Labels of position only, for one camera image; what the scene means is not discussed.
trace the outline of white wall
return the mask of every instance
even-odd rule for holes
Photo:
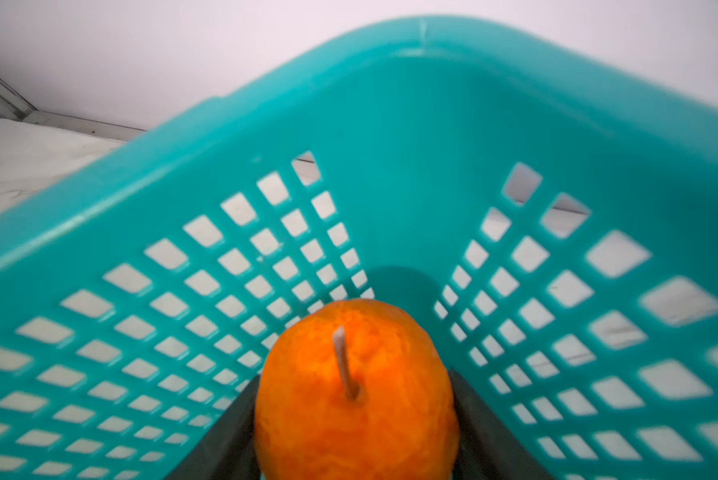
[[[340,33],[437,13],[513,25],[718,106],[718,0],[0,0],[0,78],[41,110],[152,128]]]

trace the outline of basket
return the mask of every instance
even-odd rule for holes
[[[465,18],[200,104],[0,216],[0,478],[163,478],[358,296],[557,478],[718,478],[718,111]]]

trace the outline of fruit stem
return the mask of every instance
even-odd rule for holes
[[[332,334],[332,345],[335,347],[337,370],[341,373],[341,380],[343,381],[343,388],[346,390],[346,397],[354,401],[359,396],[359,384],[351,378],[351,372],[348,369],[346,329],[343,325],[339,326]]]

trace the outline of teal plastic basket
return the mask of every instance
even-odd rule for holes
[[[0,216],[0,478],[162,478],[358,296],[557,478],[718,478],[718,111],[464,18],[204,102]]]

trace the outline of orange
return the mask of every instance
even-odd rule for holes
[[[340,326],[355,399],[338,371]],[[282,334],[261,373],[255,451],[268,480],[446,480],[458,437],[431,338],[383,302],[333,302],[309,315]]]

